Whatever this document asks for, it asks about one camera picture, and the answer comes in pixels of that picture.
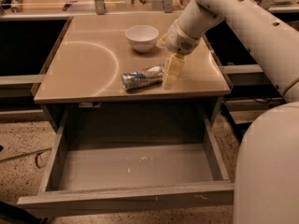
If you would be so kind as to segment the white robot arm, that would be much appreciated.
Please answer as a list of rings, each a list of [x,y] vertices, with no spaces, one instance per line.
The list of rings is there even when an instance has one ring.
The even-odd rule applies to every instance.
[[[163,85],[178,78],[185,56],[209,29],[226,21],[254,62],[236,65],[235,84],[277,92],[284,105],[254,120],[235,167],[234,224],[299,224],[299,34],[253,0],[191,0],[174,21],[164,45]]]

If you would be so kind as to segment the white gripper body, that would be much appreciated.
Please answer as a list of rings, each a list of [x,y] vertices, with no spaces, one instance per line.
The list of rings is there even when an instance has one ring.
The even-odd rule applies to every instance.
[[[198,46],[199,40],[191,38],[179,26],[175,20],[166,33],[166,47],[173,53],[189,55]]]

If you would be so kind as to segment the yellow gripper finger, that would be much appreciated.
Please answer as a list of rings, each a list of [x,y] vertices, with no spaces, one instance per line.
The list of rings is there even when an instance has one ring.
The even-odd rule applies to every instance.
[[[185,64],[184,58],[184,55],[173,53],[166,59],[163,76],[163,88],[165,90],[170,90],[177,81],[178,75]]]
[[[159,48],[159,49],[163,49],[166,47],[166,39],[167,39],[167,36],[166,35],[163,35],[156,43],[156,47]]]

